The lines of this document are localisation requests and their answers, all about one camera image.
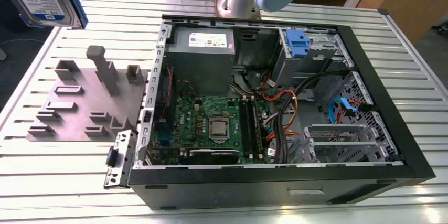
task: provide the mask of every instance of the black plastic component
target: black plastic component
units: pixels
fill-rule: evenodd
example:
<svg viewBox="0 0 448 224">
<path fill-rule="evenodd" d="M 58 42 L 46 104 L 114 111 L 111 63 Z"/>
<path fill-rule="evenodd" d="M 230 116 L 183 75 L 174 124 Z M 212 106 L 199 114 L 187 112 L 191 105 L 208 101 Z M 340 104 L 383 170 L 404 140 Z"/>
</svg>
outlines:
<svg viewBox="0 0 448 224">
<path fill-rule="evenodd" d="M 200 106 L 203 106 L 203 104 L 204 104 L 203 99 L 196 98 L 196 100 L 195 100 L 195 104 L 199 104 Z"/>
<path fill-rule="evenodd" d="M 160 210 L 178 210 L 178 207 L 175 207 L 175 206 L 160 207 Z"/>
<path fill-rule="evenodd" d="M 148 110 L 146 110 L 146 114 L 143 116 L 143 122 L 144 123 L 150 123 L 150 121 L 151 121 L 151 114 L 152 114 L 152 112 L 148 111 Z"/>
<path fill-rule="evenodd" d="M 356 115 L 356 113 L 354 112 L 354 110 L 351 110 L 351 109 L 347 109 L 347 108 L 343 108 L 344 109 L 344 111 L 346 111 L 346 116 L 355 116 Z"/>
<path fill-rule="evenodd" d="M 146 185 L 147 190 L 162 190 L 168 189 L 168 185 Z"/>
<path fill-rule="evenodd" d="M 378 111 L 378 106 L 367 103 L 362 103 L 358 107 L 358 110 L 362 112 Z"/>
<path fill-rule="evenodd" d="M 384 187 L 390 186 L 391 184 L 367 184 L 362 187 L 356 188 L 354 191 L 350 191 L 347 194 L 338 196 L 336 198 L 330 200 L 332 204 L 344 204 L 350 201 L 356 200 L 359 197 L 364 196 L 366 194 L 372 193 L 376 190 L 383 189 Z"/>
<path fill-rule="evenodd" d="M 110 152 L 107 153 L 107 159 L 106 159 L 107 166 L 115 167 L 118 156 L 119 156 L 119 151 L 114 149 L 114 146 L 111 146 Z"/>
<path fill-rule="evenodd" d="M 234 165 L 239 162 L 238 150 L 191 150 L 186 159 L 188 165 Z"/>
<path fill-rule="evenodd" d="M 256 121 L 254 114 L 254 103 L 251 100 L 240 101 L 240 125 L 243 135 L 243 151 L 244 155 L 256 154 L 258 152 L 258 135 Z"/>
</svg>

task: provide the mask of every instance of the ram slot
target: ram slot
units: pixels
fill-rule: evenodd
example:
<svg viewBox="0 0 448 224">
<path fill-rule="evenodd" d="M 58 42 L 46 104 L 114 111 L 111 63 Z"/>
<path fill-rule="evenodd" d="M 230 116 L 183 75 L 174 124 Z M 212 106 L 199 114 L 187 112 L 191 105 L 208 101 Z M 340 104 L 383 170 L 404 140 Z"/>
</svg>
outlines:
<svg viewBox="0 0 448 224">
<path fill-rule="evenodd" d="M 247 101 L 247 115 L 248 115 L 251 153 L 252 154 L 259 154 L 258 122 L 256 122 L 258 114 L 256 114 L 256 109 L 255 109 L 252 100 Z"/>
<path fill-rule="evenodd" d="M 252 154 L 251 136 L 250 136 L 250 113 L 247 109 L 247 101 L 240 100 L 240 129 L 242 129 L 242 139 L 243 139 L 243 151 L 244 156 Z"/>
<path fill-rule="evenodd" d="M 256 129 L 256 139 L 254 142 L 254 150 L 255 154 L 262 154 L 262 132 L 260 132 L 260 117 L 259 117 L 259 105 L 258 105 L 258 100 L 252 99 L 254 102 L 254 118 L 255 118 L 255 129 Z"/>
</svg>

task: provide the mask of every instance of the black cable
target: black cable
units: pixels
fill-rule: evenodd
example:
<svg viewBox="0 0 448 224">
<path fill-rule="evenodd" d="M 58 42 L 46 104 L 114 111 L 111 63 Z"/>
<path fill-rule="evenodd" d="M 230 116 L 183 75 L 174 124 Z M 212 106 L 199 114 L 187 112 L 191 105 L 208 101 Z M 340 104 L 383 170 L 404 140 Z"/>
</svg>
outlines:
<svg viewBox="0 0 448 224">
<path fill-rule="evenodd" d="M 268 67 L 270 66 L 247 66 L 244 67 L 243 72 L 242 72 L 242 78 L 243 78 L 244 84 L 247 88 L 250 89 L 250 91 L 252 91 L 256 94 L 256 96 L 260 96 L 258 94 L 258 91 L 260 91 L 260 89 L 255 89 L 247 79 L 248 70 L 263 70 L 263 69 L 267 69 Z"/>
<path fill-rule="evenodd" d="M 296 87 L 295 94 L 299 96 L 299 94 L 304 91 L 304 89 L 322 77 L 324 76 L 344 76 L 350 74 L 351 70 L 339 70 L 339 71 L 328 71 L 324 73 L 315 74 L 314 76 L 308 77 Z M 279 143 L 279 146 L 276 145 L 276 152 L 275 152 L 275 161 L 282 161 L 282 163 L 288 163 L 288 143 L 287 143 L 287 136 L 283 130 L 283 114 L 284 111 L 288 108 L 290 103 L 292 102 L 292 96 L 287 99 L 284 102 L 282 108 L 279 109 L 279 113 L 276 116 L 275 121 L 275 137 L 276 137 L 276 144 Z"/>
</svg>

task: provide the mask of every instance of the aluminum table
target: aluminum table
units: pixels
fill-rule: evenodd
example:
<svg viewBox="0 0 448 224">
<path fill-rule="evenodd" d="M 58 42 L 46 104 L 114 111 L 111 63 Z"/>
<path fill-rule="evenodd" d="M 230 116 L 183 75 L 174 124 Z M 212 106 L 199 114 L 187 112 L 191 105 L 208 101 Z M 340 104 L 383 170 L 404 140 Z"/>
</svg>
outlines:
<svg viewBox="0 0 448 224">
<path fill-rule="evenodd" d="M 0 220 L 42 223 L 447 223 L 448 92 L 388 15 L 290 5 L 266 20 L 350 25 L 438 178 L 354 205 L 152 211 L 131 190 L 104 190 L 112 143 L 30 142 L 27 130 L 62 59 L 94 67 L 103 45 L 116 68 L 151 69 L 163 14 L 214 16 L 214 0 L 82 0 L 86 30 L 56 27 L 0 114 Z"/>
</svg>

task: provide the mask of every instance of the floor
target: floor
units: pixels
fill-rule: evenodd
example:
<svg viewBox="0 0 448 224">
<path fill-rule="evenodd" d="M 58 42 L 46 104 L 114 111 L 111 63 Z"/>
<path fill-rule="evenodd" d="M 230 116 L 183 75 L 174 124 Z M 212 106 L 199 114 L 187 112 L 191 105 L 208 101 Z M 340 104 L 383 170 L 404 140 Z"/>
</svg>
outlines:
<svg viewBox="0 0 448 224">
<path fill-rule="evenodd" d="M 0 21 L 0 49 L 7 54 L 0 61 L 0 111 L 50 35 L 51 28 L 12 31 Z M 416 44 L 422 56 L 448 87 L 448 35 L 431 29 Z"/>
<path fill-rule="evenodd" d="M 438 29 L 431 29 L 415 47 L 440 81 L 448 87 L 448 34 L 439 35 Z"/>
</svg>

